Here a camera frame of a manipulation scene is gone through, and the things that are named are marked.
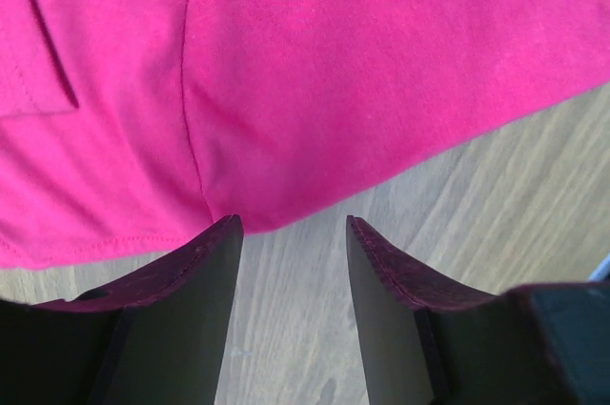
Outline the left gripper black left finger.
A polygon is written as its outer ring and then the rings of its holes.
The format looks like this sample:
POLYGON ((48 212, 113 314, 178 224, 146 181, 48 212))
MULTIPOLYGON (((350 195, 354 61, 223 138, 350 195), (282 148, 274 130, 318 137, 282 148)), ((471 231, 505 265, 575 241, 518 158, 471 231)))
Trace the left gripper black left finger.
POLYGON ((230 215, 72 301, 3 301, 2 402, 213 403, 242 242, 230 215))

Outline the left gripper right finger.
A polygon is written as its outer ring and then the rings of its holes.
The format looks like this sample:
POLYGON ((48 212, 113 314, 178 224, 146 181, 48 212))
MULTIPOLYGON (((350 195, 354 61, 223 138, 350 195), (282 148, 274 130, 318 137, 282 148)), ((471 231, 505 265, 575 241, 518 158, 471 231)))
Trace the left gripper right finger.
POLYGON ((609 285, 488 294, 346 221, 349 279, 373 404, 605 404, 609 285))

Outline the pink t shirt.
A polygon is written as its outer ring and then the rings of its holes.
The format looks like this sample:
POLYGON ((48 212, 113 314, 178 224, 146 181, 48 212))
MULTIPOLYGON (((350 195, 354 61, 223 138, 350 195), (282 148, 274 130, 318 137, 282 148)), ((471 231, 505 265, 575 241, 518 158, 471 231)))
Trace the pink t shirt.
POLYGON ((290 224, 609 79, 609 0, 1 0, 1 264, 290 224))

